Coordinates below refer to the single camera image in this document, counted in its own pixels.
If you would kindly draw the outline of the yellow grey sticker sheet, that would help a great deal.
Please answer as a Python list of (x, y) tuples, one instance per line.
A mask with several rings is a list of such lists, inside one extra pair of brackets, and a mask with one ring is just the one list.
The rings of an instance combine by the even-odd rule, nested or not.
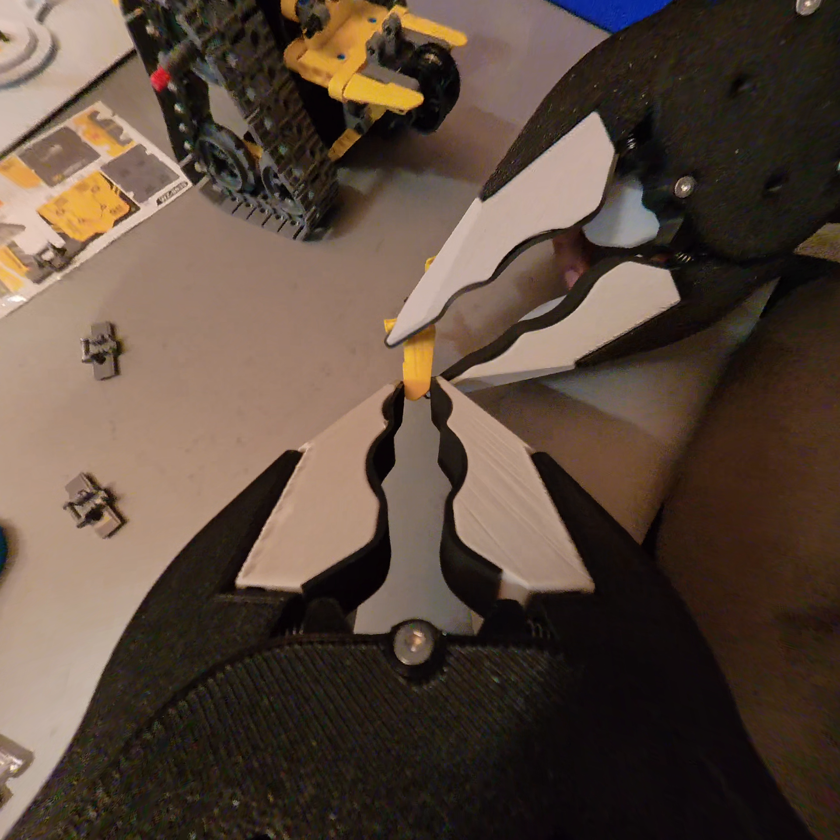
[[(1, 316), (23, 307), (193, 184), (165, 152), (98, 101), (1, 163)], [(46, 245), (73, 256), (35, 282)]]

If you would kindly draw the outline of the yellow toy blade with pin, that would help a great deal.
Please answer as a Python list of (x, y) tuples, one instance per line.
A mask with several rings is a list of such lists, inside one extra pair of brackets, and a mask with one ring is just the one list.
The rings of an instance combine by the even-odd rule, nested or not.
[(433, 380), (436, 324), (433, 322), (402, 342), (402, 379), (392, 383), (392, 391), (402, 389), (405, 399), (415, 402), (428, 398)]

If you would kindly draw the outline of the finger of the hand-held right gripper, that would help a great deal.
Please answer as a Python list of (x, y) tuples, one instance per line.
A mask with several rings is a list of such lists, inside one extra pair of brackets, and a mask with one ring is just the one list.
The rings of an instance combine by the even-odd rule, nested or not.
[(445, 313), (470, 288), (542, 236), (583, 226), (605, 247), (635, 248), (658, 232), (634, 177), (615, 179), (617, 152), (591, 112), (492, 196), (477, 198), (406, 299), (385, 343), (394, 348)]
[(679, 301), (667, 268), (609, 259), (586, 271), (565, 296), (532, 310), (441, 377), (448, 382), (522, 382), (572, 371), (585, 356)]

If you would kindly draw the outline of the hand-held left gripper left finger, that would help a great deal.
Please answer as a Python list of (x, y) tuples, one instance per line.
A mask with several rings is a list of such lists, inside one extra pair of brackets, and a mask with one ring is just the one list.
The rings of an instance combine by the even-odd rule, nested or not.
[(391, 562), (382, 482), (395, 463), (403, 386), (387, 384), (299, 448), (236, 589), (366, 601)]

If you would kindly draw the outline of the grey toy track link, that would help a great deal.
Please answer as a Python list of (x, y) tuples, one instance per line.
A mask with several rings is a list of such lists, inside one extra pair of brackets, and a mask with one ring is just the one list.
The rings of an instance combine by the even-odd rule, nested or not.
[(120, 374), (121, 339), (111, 321), (96, 322), (80, 338), (81, 361), (92, 369), (96, 382), (105, 382)]
[(62, 509), (77, 529), (90, 528), (101, 539), (110, 539), (127, 523), (111, 491), (90, 474), (80, 472), (66, 484), (65, 492)]

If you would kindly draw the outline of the black toy track link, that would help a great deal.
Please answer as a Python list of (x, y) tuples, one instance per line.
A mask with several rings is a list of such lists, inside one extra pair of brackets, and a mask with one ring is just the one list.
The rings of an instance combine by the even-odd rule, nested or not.
[(55, 275), (68, 268), (73, 256), (68, 254), (66, 248), (46, 245), (31, 255), (31, 259), (34, 263), (35, 282), (41, 282), (48, 276)]

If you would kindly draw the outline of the person's right hand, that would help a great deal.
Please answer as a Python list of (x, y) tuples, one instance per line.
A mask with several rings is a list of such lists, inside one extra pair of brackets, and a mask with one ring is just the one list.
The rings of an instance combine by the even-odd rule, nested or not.
[(594, 246), (580, 228), (556, 234), (552, 246), (563, 286), (568, 291), (589, 269)]

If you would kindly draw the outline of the instruction booklet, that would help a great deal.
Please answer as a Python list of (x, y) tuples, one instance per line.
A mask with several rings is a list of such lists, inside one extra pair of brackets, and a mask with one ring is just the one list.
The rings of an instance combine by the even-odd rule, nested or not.
[(132, 50), (119, 2), (2, 1), (2, 152)]

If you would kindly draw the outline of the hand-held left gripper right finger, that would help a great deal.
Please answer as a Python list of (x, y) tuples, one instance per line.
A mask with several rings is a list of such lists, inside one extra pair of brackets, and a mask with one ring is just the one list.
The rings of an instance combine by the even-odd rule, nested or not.
[(448, 587), (479, 616), (500, 601), (591, 594), (595, 583), (551, 498), (534, 450), (457, 387), (434, 379), (438, 466), (451, 489), (440, 564)]

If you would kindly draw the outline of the clear plastic toy piece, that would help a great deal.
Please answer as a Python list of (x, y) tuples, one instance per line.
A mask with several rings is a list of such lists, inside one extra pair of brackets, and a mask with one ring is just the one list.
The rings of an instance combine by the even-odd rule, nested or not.
[(26, 772), (35, 759), (34, 753), (16, 741), (1, 735), (1, 807), (11, 797), (9, 782)]

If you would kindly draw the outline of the blue cloth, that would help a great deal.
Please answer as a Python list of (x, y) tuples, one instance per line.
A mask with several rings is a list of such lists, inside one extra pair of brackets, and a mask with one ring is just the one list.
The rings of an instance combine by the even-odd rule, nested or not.
[(655, 15), (672, 1), (549, 1), (549, 4), (612, 35)]

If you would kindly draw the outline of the black yellow toy tracked vehicle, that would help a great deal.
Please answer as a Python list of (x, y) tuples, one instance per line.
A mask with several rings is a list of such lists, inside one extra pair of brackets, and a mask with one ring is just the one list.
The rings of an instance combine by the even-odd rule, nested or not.
[(303, 240), (365, 135), (436, 132), (465, 33), (398, 1), (121, 1), (182, 173), (230, 214)]

